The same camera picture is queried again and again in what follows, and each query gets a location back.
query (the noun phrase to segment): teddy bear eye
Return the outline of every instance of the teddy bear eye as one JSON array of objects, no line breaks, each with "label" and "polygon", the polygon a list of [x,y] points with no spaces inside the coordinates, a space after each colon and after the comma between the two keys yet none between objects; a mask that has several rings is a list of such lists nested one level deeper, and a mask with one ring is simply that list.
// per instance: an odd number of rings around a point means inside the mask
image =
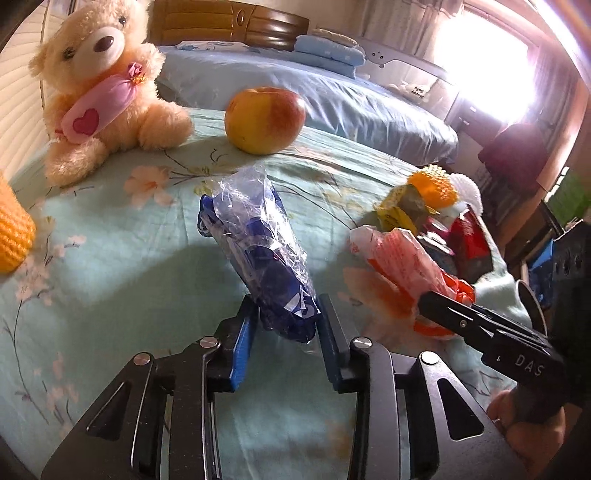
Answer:
[{"label": "teddy bear eye", "polygon": [[72,47],[66,48],[63,53],[64,60],[71,60],[72,58],[74,58],[75,54],[76,54],[76,52],[74,51],[74,49]]}]

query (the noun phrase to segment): teddy bear ear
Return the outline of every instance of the teddy bear ear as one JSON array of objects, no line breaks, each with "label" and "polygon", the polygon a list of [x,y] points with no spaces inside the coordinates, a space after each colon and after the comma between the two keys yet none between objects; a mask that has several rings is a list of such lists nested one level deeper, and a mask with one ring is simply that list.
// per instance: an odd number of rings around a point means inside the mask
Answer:
[{"label": "teddy bear ear", "polygon": [[49,49],[49,44],[44,43],[41,45],[37,54],[31,59],[29,62],[29,72],[34,77],[37,77],[43,72],[43,67],[45,66],[45,60],[47,58],[47,50]]}]

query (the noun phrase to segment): apple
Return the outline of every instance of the apple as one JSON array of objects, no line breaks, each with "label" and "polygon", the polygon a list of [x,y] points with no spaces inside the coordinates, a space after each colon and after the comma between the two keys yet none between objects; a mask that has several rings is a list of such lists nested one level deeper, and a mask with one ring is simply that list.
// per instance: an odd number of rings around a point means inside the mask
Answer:
[{"label": "apple", "polygon": [[228,140],[252,155],[291,145],[306,121],[306,103],[290,90],[258,87],[237,93],[224,117]]}]

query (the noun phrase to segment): snack package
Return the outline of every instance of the snack package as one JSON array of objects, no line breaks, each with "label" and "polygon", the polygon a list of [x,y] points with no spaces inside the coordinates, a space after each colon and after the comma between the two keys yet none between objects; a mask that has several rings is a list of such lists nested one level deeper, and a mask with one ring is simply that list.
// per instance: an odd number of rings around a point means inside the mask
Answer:
[{"label": "snack package", "polygon": [[404,228],[413,235],[418,233],[429,216],[423,197],[413,185],[394,187],[375,211],[385,232]]},{"label": "snack package", "polygon": [[455,253],[458,276],[468,283],[493,270],[491,248],[472,207],[454,220],[447,244]]},{"label": "snack package", "polygon": [[281,199],[262,167],[243,168],[200,202],[199,232],[212,236],[261,309],[267,330],[297,342],[314,338],[320,314]]},{"label": "snack package", "polygon": [[454,336],[453,332],[418,316],[418,299],[426,291],[433,290],[471,305],[475,301],[472,286],[439,268],[408,230],[395,228],[389,233],[381,233],[363,225],[351,230],[349,237],[351,251],[364,257],[377,272],[396,285],[400,292],[397,300],[415,319],[415,331],[440,339]]}]

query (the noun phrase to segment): yellow knitted toy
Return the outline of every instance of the yellow knitted toy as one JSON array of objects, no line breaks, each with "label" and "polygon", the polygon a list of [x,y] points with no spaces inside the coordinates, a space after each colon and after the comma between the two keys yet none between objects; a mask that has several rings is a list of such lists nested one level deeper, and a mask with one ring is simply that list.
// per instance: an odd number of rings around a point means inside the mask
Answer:
[{"label": "yellow knitted toy", "polygon": [[450,182],[450,176],[437,165],[429,165],[408,177],[407,183],[414,185],[428,207],[439,210],[457,202],[457,191]]},{"label": "yellow knitted toy", "polygon": [[0,272],[17,268],[35,240],[35,223],[0,174]]}]

